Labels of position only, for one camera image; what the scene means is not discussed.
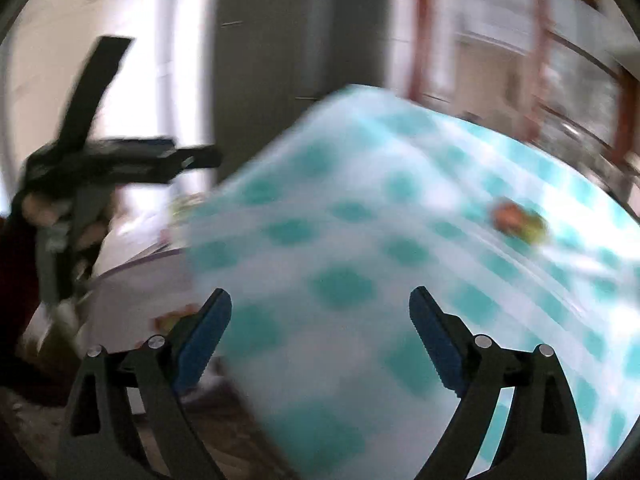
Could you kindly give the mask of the person's hand on gripper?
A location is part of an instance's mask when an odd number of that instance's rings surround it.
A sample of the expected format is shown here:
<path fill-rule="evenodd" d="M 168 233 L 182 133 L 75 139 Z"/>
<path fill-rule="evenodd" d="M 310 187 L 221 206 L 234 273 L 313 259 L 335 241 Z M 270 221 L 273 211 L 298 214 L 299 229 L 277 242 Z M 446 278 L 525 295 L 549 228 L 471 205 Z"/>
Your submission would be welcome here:
<path fill-rule="evenodd" d="M 49 200 L 46 196 L 37 193 L 28 193 L 22 199 L 22 215 L 33 226 L 38 228 L 50 228 L 61 218 L 62 207 Z M 110 230 L 113 215 L 107 211 L 103 216 L 87 226 L 85 231 L 76 240 L 77 250 L 88 249 L 91 246 L 102 243 Z"/>

